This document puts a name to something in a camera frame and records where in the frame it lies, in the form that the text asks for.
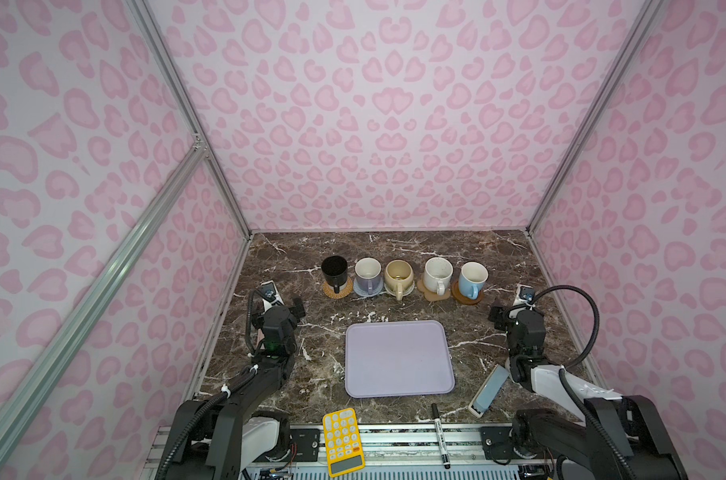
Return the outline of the woven straw round coaster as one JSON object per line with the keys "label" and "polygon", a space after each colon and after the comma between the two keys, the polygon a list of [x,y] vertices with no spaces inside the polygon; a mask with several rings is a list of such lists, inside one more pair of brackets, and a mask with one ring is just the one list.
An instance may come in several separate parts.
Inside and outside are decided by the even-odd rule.
{"label": "woven straw round coaster", "polygon": [[353,286],[354,281],[352,279],[348,279],[346,283],[339,288],[336,288],[328,284],[327,282],[324,282],[322,284],[322,291],[328,298],[341,299],[347,297],[353,292]]}

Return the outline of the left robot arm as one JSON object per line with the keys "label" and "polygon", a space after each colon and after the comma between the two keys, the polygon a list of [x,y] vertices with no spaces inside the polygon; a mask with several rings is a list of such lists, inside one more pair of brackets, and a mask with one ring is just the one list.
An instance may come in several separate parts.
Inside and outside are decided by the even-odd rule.
{"label": "left robot arm", "polygon": [[176,411],[157,467],[158,479],[237,479],[250,461],[242,448],[250,444],[258,455],[275,449],[272,441],[244,439],[246,423],[259,405],[288,381],[295,365],[296,330],[306,316],[303,301],[272,303],[261,313],[248,300],[245,327],[251,364],[205,401],[189,400]]}

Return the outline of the white lavender mug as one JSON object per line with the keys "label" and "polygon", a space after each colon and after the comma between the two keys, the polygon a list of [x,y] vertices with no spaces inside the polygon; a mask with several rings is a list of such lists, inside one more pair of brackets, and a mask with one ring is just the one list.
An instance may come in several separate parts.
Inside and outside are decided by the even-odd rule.
{"label": "white lavender mug", "polygon": [[355,264],[355,278],[375,278],[377,276],[382,277],[382,266],[381,263],[371,257],[359,259]]}

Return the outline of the grey round coaster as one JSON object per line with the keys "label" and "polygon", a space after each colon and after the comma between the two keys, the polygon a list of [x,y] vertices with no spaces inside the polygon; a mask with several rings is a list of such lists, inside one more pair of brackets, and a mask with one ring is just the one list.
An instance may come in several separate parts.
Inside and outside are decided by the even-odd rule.
{"label": "grey round coaster", "polygon": [[383,292],[384,280],[381,276],[375,278],[356,277],[354,279],[353,289],[362,298],[377,296]]}

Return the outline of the brown round wooden coaster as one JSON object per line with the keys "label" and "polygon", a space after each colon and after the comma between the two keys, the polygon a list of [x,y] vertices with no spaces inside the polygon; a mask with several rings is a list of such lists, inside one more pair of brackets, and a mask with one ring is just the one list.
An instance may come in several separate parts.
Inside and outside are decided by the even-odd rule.
{"label": "brown round wooden coaster", "polygon": [[484,292],[482,290],[479,291],[477,297],[474,299],[470,299],[470,298],[464,296],[460,291],[459,281],[454,281],[452,283],[451,294],[455,300],[457,300],[459,303],[461,303],[463,305],[477,305],[484,298]]}

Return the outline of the yellow mug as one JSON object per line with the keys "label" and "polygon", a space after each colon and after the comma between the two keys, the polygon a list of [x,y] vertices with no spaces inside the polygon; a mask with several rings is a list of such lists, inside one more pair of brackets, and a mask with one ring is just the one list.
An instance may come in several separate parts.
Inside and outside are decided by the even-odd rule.
{"label": "yellow mug", "polygon": [[415,283],[414,271],[412,266],[407,261],[402,259],[392,260],[386,265],[386,268],[384,270],[384,278],[386,276],[390,278],[412,277]]}

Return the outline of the black mug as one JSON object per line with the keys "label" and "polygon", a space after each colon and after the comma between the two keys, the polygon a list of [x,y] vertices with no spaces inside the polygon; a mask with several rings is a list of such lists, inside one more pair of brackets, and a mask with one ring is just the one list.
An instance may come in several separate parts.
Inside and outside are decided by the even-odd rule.
{"label": "black mug", "polygon": [[322,261],[321,271],[324,275],[325,282],[339,288],[348,279],[348,262],[340,255],[332,255]]}

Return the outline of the cream white mug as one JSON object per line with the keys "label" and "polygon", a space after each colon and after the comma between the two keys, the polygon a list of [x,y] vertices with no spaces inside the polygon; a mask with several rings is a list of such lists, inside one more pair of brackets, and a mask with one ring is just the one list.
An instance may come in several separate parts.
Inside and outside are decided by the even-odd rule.
{"label": "cream white mug", "polygon": [[422,282],[427,292],[443,296],[450,289],[453,265],[443,257],[430,258],[424,266]]}

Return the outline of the beige patterned round coaster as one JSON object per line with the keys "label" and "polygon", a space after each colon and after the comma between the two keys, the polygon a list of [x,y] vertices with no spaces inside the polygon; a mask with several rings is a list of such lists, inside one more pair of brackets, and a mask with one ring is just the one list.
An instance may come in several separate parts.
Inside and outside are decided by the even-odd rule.
{"label": "beige patterned round coaster", "polygon": [[390,278],[386,276],[384,278],[384,288],[388,295],[395,297],[398,301],[401,301],[404,297],[413,292],[415,283],[412,277]]}

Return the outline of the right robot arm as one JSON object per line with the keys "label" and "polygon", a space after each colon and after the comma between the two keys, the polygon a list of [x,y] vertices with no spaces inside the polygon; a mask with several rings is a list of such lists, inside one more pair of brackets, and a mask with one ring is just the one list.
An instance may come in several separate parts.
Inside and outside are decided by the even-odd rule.
{"label": "right robot arm", "polygon": [[517,411],[510,431],[515,453],[549,450],[589,470],[596,479],[688,477],[650,399],[599,388],[549,361],[540,311],[495,302],[489,320],[505,334],[511,380],[579,418],[571,422],[546,408]]}

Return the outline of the light blue mug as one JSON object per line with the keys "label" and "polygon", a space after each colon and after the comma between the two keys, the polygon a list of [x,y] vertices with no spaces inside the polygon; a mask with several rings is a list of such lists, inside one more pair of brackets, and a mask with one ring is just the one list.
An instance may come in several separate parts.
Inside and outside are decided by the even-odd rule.
{"label": "light blue mug", "polygon": [[469,300],[478,300],[488,279],[488,270],[478,262],[467,262],[460,270],[459,293]]}

